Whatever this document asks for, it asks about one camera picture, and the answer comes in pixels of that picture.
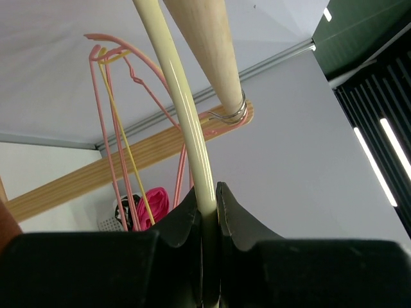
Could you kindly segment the cream plastic hanger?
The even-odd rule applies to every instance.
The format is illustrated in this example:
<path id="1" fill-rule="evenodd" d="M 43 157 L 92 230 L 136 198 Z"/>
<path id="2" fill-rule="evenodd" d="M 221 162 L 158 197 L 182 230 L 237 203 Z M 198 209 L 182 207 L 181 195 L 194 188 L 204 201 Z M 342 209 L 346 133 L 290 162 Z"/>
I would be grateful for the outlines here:
<path id="1" fill-rule="evenodd" d="M 179 54 L 158 1 L 134 1 L 134 6 L 160 63 L 182 129 L 202 217 L 202 301 L 218 307 L 218 214 L 216 192 L 206 143 Z"/>

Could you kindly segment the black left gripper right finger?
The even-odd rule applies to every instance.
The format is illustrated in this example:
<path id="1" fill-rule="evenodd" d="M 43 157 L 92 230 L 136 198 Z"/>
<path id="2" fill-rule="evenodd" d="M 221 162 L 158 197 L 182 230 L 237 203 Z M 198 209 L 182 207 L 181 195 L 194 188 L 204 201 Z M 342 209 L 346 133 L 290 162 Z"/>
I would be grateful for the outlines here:
<path id="1" fill-rule="evenodd" d="M 393 241 L 285 239 L 216 187 L 222 307 L 409 307 L 410 254 Z"/>

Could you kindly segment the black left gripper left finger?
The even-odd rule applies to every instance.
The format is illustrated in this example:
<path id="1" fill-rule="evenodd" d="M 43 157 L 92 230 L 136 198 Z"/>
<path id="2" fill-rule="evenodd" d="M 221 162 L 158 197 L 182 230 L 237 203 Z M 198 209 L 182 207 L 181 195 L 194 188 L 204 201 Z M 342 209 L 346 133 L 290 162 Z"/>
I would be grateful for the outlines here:
<path id="1" fill-rule="evenodd" d="M 194 191 L 143 232 L 31 233 L 1 254 L 2 307 L 199 307 Z"/>

